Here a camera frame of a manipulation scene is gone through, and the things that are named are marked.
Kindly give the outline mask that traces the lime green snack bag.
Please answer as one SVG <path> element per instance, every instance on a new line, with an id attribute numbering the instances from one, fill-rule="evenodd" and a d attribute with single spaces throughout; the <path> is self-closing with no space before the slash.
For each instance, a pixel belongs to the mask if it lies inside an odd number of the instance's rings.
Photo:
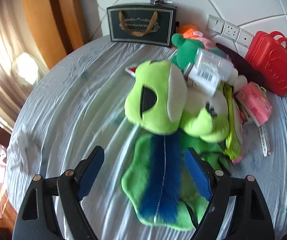
<path id="1" fill-rule="evenodd" d="M 242 120 L 232 88 L 229 85 L 224 85 L 223 92 L 228 104 L 229 121 L 229 133 L 226 138 L 224 154 L 230 158 L 233 164 L 237 164 L 243 158 Z"/>

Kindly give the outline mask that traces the pink tissue pack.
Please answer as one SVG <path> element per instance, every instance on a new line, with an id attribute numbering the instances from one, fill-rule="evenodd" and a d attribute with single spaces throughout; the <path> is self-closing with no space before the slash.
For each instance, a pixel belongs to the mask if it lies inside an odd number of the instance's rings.
<path id="1" fill-rule="evenodd" d="M 249 82 L 236 94 L 239 103 L 248 115 L 260 127 L 265 124 L 272 114 L 272 106 L 267 99 L 266 90 L 256 83 Z"/>

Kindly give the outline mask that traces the white medicine bottle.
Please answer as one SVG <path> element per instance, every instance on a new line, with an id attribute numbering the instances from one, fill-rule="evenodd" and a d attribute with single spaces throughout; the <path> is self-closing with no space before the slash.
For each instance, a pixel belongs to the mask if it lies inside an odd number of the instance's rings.
<path id="1" fill-rule="evenodd" d="M 209 50 L 199 48 L 195 62 L 189 63 L 184 70 L 188 86 L 208 96 L 214 96 L 215 90 L 222 82 L 234 85 L 238 75 L 229 56 L 218 48 Z"/>

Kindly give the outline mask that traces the lime green frog plush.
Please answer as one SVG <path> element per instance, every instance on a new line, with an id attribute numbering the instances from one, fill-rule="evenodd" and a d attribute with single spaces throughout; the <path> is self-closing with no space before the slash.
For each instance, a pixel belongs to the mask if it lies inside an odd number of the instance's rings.
<path id="1" fill-rule="evenodd" d="M 189 88 L 172 62 L 146 61 L 136 68 L 124 112 L 145 131 L 122 177 L 139 221 L 180 231 L 196 228 L 208 201 L 185 165 L 185 150 L 194 148 L 212 168 L 229 173 L 228 104 L 222 90 L 209 97 Z"/>

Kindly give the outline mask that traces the green yellow duck plush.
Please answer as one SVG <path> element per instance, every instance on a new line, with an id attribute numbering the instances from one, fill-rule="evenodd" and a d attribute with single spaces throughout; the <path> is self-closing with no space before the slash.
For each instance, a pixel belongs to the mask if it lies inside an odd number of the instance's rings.
<path id="1" fill-rule="evenodd" d="M 172 36 L 172 44 L 177 48 L 171 61 L 183 72 L 189 64 L 195 63 L 196 53 L 199 48 L 204 49 L 204 44 L 199 40 L 184 38 L 182 34 Z"/>

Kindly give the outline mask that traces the dark maroon cloth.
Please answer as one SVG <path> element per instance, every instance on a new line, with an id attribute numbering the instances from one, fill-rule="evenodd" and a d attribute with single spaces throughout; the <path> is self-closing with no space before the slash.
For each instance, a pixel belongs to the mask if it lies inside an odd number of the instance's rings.
<path id="1" fill-rule="evenodd" d="M 254 82 L 261 87 L 266 86 L 263 74 L 258 70 L 255 70 L 242 56 L 220 43 L 216 43 L 216 47 L 225 52 L 231 58 L 231 62 L 234 67 L 240 75 L 244 75 L 247 78 L 248 82 Z"/>

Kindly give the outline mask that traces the red plastic handbag case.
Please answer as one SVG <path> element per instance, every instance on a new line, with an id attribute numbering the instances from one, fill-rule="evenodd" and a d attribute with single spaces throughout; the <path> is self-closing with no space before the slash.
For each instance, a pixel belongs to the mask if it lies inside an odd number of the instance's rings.
<path id="1" fill-rule="evenodd" d="M 278 96 L 287 94 L 287 37 L 279 31 L 258 31 L 245 56 L 265 79 L 265 87 Z"/>

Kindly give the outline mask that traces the red teal small packet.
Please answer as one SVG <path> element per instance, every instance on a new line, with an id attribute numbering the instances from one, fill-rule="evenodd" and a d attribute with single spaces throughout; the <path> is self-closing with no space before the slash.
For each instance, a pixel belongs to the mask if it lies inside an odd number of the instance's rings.
<path id="1" fill-rule="evenodd" d="M 125 68 L 125 72 L 128 73 L 133 78 L 135 78 L 136 70 L 137 70 L 137 66 L 130 66 L 130 67 Z"/>

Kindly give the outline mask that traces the orange pink plush toy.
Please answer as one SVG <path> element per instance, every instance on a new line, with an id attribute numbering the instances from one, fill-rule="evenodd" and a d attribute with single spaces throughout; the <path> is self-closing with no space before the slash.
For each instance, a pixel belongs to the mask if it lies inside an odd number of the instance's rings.
<path id="1" fill-rule="evenodd" d="M 206 37 L 204 37 L 204 34 L 199 30 L 199 27 L 197 27 L 195 24 L 185 24 L 180 25 L 177 27 L 176 32 L 183 35 L 183 38 L 188 38 L 191 40 L 199 40 L 203 43 L 206 50 L 209 50 L 210 48 L 213 48 L 213 43 Z"/>

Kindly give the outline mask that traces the dark green gift bag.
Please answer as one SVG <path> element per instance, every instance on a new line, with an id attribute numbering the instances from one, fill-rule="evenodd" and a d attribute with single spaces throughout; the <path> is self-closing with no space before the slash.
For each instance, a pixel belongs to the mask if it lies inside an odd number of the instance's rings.
<path id="1" fill-rule="evenodd" d="M 107 8 L 110 39 L 171 46 L 177 7 L 165 4 L 119 4 Z"/>

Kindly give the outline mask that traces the metal binder clip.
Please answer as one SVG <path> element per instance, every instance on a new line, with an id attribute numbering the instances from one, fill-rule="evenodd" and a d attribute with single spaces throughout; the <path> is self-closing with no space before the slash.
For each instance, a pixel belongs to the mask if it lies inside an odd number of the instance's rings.
<path id="1" fill-rule="evenodd" d="M 169 0 L 150 0 L 150 4 L 170 6 L 173 4 L 173 2 Z"/>

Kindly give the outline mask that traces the white wall socket strip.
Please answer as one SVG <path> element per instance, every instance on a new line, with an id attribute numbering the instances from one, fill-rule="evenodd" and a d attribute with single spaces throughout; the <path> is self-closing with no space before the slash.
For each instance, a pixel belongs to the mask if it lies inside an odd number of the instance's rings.
<path id="1" fill-rule="evenodd" d="M 246 48 L 250 47 L 254 38 L 248 31 L 213 15 L 208 15 L 207 29 Z"/>

